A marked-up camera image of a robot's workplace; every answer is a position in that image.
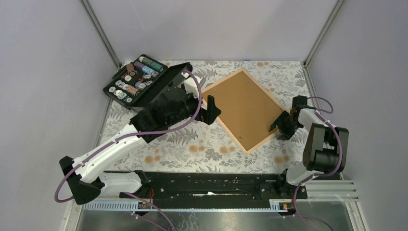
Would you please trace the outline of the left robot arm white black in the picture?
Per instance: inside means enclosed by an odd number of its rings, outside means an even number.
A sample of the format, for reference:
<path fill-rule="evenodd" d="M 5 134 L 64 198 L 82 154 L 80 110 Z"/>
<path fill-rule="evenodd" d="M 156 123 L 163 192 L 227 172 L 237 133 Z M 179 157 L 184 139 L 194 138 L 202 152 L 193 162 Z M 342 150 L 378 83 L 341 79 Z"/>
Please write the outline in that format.
<path fill-rule="evenodd" d="M 116 160 L 171 132 L 171 126 L 187 119 L 211 125 L 221 114 L 212 95 L 207 96 L 206 108 L 193 93 L 182 88 L 163 92 L 156 101 L 131 118 L 122 130 L 94 150 L 77 158 L 63 157 L 59 164 L 72 199 L 78 205 L 106 194 L 133 193 L 143 198 L 149 193 L 148 179 L 137 171 L 109 173 L 106 169 Z"/>

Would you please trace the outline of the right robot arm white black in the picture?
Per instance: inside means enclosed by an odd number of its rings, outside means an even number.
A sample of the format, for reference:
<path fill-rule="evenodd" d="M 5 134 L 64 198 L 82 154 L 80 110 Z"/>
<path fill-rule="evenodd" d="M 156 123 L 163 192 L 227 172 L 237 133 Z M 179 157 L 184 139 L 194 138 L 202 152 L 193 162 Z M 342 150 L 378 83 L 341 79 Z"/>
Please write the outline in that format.
<path fill-rule="evenodd" d="M 349 131 L 337 127 L 322 116 L 323 109 L 308 104 L 307 96 L 295 96 L 289 112 L 282 112 L 271 124 L 270 130 L 279 132 L 279 140 L 288 141 L 300 128 L 308 131 L 302 162 L 283 172 L 283 181 L 276 192 L 288 198 L 295 185 L 303 185 L 317 177 L 329 177 L 345 168 Z"/>

